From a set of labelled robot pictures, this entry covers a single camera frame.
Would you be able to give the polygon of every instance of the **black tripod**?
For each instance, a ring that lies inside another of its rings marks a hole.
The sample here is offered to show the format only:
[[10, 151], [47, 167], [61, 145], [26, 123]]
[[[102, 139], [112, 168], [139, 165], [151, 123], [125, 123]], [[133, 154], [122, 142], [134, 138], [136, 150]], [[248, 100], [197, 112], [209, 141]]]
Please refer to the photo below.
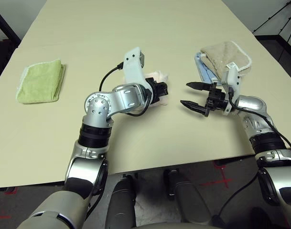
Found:
[[[278, 10], [278, 11], [277, 11], [276, 13], [274, 13], [272, 16], [270, 16], [270, 17], [269, 17], [265, 22], [263, 22], [263, 23], [262, 23], [258, 28], [256, 28], [252, 33], [255, 33], [255, 31], [257, 31], [259, 28], [261, 28], [261, 27], [262, 27], [266, 22], [268, 22], [270, 19], [272, 19], [274, 16], [276, 16], [276, 15], [277, 15], [281, 10], [283, 10], [283, 9], [284, 9], [285, 7], [287, 7], [288, 5], [291, 5], [291, 1], [287, 2], [287, 3], [285, 4], [284, 7], [282, 7], [280, 10]], [[282, 32], [282, 30], [284, 29], [284, 27], [289, 23], [290, 20], [291, 20], [291, 16], [288, 18], [288, 21], [284, 24], [284, 26], [280, 29], [278, 35], [280, 35], [280, 33]], [[280, 54], [280, 56], [279, 56], [279, 58], [278, 58], [278, 61], [280, 60], [280, 58], [281, 58], [283, 52], [284, 52], [284, 49], [282, 49], [282, 52], [281, 52], [281, 54]]]

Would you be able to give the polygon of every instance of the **green towel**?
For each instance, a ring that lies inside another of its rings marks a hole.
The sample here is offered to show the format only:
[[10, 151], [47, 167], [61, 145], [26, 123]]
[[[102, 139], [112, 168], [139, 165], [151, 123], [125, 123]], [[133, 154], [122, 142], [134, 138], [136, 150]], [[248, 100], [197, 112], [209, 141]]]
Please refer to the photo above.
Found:
[[57, 101], [64, 73], [60, 60], [28, 66], [22, 73], [16, 99], [22, 104]]

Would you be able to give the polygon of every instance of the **beige table surface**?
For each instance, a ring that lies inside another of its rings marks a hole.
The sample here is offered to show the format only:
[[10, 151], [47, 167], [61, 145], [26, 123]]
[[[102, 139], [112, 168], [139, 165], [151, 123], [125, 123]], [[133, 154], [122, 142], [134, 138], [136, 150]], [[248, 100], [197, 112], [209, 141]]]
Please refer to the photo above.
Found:
[[[219, 0], [48, 0], [0, 77], [0, 187], [64, 179], [78, 138], [84, 100], [101, 78], [139, 46], [144, 72], [169, 74], [169, 104], [141, 117], [114, 116], [109, 172], [253, 154], [239, 121], [186, 109], [181, 99], [205, 104], [194, 55], [201, 47], [236, 41], [252, 58], [241, 93], [266, 101], [277, 128], [291, 141], [291, 78]], [[25, 66], [61, 58], [66, 64], [60, 99], [19, 104], [16, 88]], [[103, 89], [121, 84], [123, 71]]]

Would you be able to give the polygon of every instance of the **black cable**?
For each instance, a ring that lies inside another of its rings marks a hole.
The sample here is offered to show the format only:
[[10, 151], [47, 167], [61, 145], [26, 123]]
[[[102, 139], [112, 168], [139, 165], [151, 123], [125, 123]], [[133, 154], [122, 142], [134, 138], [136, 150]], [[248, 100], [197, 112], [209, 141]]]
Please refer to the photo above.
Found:
[[233, 197], [235, 197], [240, 191], [251, 185], [258, 177], [258, 173], [247, 183], [245, 184], [242, 188], [240, 188], [238, 191], [236, 191], [234, 194], [231, 195], [231, 197], [225, 202], [225, 204], [222, 206], [220, 212], [218, 213], [218, 216], [221, 217], [223, 209], [226, 207], [226, 205], [232, 200]]
[[104, 76], [104, 78], [102, 79], [102, 81], [101, 81], [101, 84], [99, 85], [99, 89], [98, 89], [98, 91], [99, 92], [101, 92], [102, 91], [102, 86], [103, 86], [103, 83], [104, 83], [104, 81], [106, 80], [106, 78], [110, 75], [110, 74], [112, 74], [114, 71], [116, 71], [116, 70], [121, 70], [121, 69], [123, 69], [123, 64], [124, 64], [124, 62], [121, 62], [121, 63], [119, 63], [115, 68], [113, 68], [113, 69], [111, 69], [105, 76]]
[[95, 203], [91, 206], [91, 208], [88, 210], [87, 214], [86, 214], [86, 219], [90, 216], [90, 214], [93, 212], [93, 210], [95, 209], [95, 207], [97, 206], [97, 204], [99, 203], [99, 201], [101, 200], [102, 196], [103, 196], [104, 190], [101, 191], [101, 193], [99, 194], [99, 196], [97, 197]]
[[259, 114], [259, 113], [257, 113], [257, 112], [254, 112], [254, 111], [250, 111], [250, 110], [246, 110], [246, 109], [243, 109], [243, 108], [239, 108], [239, 107], [237, 107], [236, 105], [234, 105], [233, 104], [233, 102], [232, 102], [232, 97], [233, 97], [233, 88], [232, 87], [230, 87], [229, 88], [229, 92], [228, 92], [228, 94], [229, 94], [229, 102], [230, 102], [230, 104], [231, 104], [231, 106], [234, 108], [234, 109], [237, 109], [237, 110], [239, 110], [239, 111], [243, 111], [243, 112], [247, 112], [247, 113], [251, 113], [251, 114], [254, 114], [254, 115], [257, 115], [257, 116], [259, 116], [259, 117], [261, 117], [261, 118], [263, 118], [263, 120], [269, 125], [269, 127], [276, 133], [276, 134], [278, 134], [281, 138], [283, 138], [283, 140], [284, 141], [286, 141], [288, 144], [289, 144], [289, 146], [290, 146], [290, 148], [291, 148], [291, 143], [290, 143], [290, 141], [283, 135], [283, 134], [281, 134], [274, 126], [273, 126], [273, 124], [272, 123], [270, 123], [270, 121], [267, 119], [267, 117], [266, 116], [264, 116], [264, 115], [261, 115], [261, 114]]
[[139, 114], [126, 113], [127, 115], [130, 115], [133, 117], [138, 117], [138, 116], [143, 115], [147, 111], [147, 109], [150, 106], [150, 102], [151, 102], [151, 91], [149, 89], [146, 89], [146, 92], [147, 92], [147, 102], [146, 102], [146, 105], [145, 105], [145, 108], [143, 109], [143, 111], [141, 111]]

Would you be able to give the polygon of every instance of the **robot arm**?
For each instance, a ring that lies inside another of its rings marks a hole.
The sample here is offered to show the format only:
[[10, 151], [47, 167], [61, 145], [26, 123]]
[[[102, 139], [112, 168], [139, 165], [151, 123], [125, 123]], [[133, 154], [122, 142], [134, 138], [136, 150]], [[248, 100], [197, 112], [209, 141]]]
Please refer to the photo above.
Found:
[[63, 191], [49, 196], [18, 228], [80, 229], [93, 196], [101, 197], [108, 175], [108, 141], [117, 113], [140, 116], [148, 106], [167, 95], [167, 85], [144, 78], [144, 55], [140, 48], [125, 54], [123, 70], [126, 84], [111, 92], [95, 92], [85, 101], [78, 140], [65, 176]]
[[239, 116], [256, 154], [263, 198], [269, 204], [281, 207], [291, 227], [291, 150], [276, 133], [265, 102], [253, 96], [239, 95], [241, 81], [235, 67], [224, 74], [221, 82], [227, 94], [217, 89], [216, 83], [188, 83], [196, 90], [209, 91], [209, 96], [204, 107], [191, 101], [181, 100], [181, 103], [204, 116], [216, 109], [222, 110], [224, 115], [231, 112]]

